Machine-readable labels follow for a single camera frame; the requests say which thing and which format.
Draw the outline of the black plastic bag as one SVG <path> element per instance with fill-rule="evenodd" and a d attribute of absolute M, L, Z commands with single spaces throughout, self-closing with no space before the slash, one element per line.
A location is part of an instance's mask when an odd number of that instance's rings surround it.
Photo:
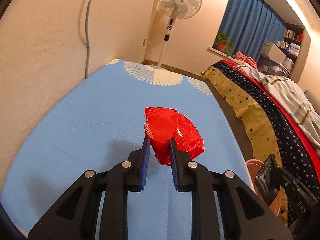
<path fill-rule="evenodd" d="M 283 172 L 284 169 L 276 163 L 276 156 L 272 153 L 255 175 L 254 184 L 267 206 L 272 204 L 283 187 Z"/>

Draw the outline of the small red wrapper ball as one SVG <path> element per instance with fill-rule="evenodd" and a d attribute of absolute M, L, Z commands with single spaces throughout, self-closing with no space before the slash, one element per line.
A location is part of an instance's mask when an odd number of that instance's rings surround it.
<path fill-rule="evenodd" d="M 205 145 L 197 128 L 177 110 L 164 107 L 147 107 L 144 112 L 145 137 L 150 139 L 150 145 L 155 157 L 161 165 L 171 165 L 169 141 L 174 138 L 177 149 L 187 152 L 191 159 L 205 151 Z"/>

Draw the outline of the pink trash bin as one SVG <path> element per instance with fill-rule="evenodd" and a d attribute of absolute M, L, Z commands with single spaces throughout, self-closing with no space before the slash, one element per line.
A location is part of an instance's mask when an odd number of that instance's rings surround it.
<path fill-rule="evenodd" d="M 286 196 L 275 180 L 276 169 L 279 167 L 275 156 L 270 155 L 265 162 L 258 159 L 249 159 L 245 163 L 257 196 L 265 202 L 276 216 L 285 213 Z"/>

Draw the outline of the star patterned bed blanket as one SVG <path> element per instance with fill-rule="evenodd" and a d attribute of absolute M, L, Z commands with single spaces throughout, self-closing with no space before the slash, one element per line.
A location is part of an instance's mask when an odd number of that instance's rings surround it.
<path fill-rule="evenodd" d="M 228 103 L 244 124 L 253 157 L 265 161 L 270 154 L 319 198 L 319 154 L 285 109 L 263 85 L 229 61 L 208 67 L 202 76 Z"/>

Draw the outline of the blue table mat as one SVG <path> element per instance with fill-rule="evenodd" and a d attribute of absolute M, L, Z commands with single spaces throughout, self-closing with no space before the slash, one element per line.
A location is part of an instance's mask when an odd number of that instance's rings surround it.
<path fill-rule="evenodd" d="M 208 86 L 178 75 L 152 83 L 153 70 L 113 60 L 65 96 L 19 149 L 4 182 L 1 204 L 27 234 L 85 171 L 103 172 L 142 146 L 144 111 L 167 107 L 188 117 L 205 145 L 196 158 L 211 171 L 234 171 L 251 182 L 229 123 Z"/>

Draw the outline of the grey headboard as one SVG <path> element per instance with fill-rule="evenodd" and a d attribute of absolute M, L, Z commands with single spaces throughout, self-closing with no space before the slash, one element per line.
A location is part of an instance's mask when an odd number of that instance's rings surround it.
<path fill-rule="evenodd" d="M 308 101 L 312 104 L 315 112 L 320 115 L 320 100 L 308 89 L 305 90 L 304 94 L 306 95 Z"/>

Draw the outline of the plaid duvet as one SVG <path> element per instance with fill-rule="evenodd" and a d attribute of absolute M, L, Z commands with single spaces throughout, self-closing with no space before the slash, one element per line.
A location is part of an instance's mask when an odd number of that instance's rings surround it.
<path fill-rule="evenodd" d="M 319 114 L 299 85 L 287 77 L 266 75 L 243 64 L 237 65 L 236 68 L 263 85 L 264 89 L 287 111 L 319 154 Z"/>

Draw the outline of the white storage box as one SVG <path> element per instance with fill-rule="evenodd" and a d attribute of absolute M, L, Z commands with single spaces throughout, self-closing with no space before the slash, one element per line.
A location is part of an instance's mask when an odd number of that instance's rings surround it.
<path fill-rule="evenodd" d="M 261 54 L 281 64 L 283 64 L 284 60 L 286 59 L 286 55 L 273 42 L 270 41 L 265 41 L 261 50 Z"/>

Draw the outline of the wooden bookshelf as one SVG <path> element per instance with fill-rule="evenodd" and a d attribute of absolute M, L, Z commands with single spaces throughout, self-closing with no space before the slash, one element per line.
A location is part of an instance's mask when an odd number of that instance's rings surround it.
<path fill-rule="evenodd" d="M 303 26 L 285 23 L 283 38 L 276 41 L 276 46 L 285 54 L 286 58 L 283 65 L 291 63 L 290 72 L 293 71 L 301 51 L 302 40 L 305 28 Z"/>

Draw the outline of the pink clothes on sill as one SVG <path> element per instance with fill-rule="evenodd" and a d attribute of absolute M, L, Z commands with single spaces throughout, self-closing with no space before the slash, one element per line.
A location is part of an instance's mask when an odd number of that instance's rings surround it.
<path fill-rule="evenodd" d="M 251 67 L 257 69 L 257 63 L 256 63 L 256 61 L 255 61 L 253 58 L 244 55 L 241 51 L 237 51 L 234 56 L 235 56 L 235 58 L 236 58 L 237 60 L 239 60 L 240 62 L 242 62 L 242 63 L 247 63 L 247 64 L 250 65 Z"/>

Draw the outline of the potted green plant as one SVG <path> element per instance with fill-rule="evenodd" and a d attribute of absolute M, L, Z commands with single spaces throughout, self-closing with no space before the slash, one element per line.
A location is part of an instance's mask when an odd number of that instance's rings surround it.
<path fill-rule="evenodd" d="M 213 48 L 226 54 L 227 56 L 232 56 L 234 42 L 225 33 L 217 33 L 215 38 Z"/>

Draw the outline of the blue curtain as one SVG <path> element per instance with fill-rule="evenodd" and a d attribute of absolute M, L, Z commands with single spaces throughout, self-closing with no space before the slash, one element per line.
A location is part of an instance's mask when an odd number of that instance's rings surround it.
<path fill-rule="evenodd" d="M 218 32 L 233 41 L 232 54 L 257 61 L 264 43 L 276 42 L 284 31 L 285 22 L 263 0 L 229 0 Z"/>

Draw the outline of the white standing fan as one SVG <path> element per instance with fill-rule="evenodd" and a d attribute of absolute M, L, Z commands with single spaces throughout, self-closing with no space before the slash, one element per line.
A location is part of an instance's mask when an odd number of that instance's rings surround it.
<path fill-rule="evenodd" d="M 168 42 L 176 20 L 186 20 L 195 16 L 202 6 L 202 0 L 156 0 L 157 7 L 163 14 L 169 17 L 163 38 L 163 45 L 158 58 L 156 68 L 161 68 L 163 56 L 165 54 Z"/>

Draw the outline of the wall power outlet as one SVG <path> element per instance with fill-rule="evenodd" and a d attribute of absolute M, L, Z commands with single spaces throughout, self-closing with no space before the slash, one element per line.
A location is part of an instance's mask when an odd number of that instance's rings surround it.
<path fill-rule="evenodd" d="M 145 47 L 147 44 L 152 45 L 148 39 L 144 39 L 142 47 Z"/>

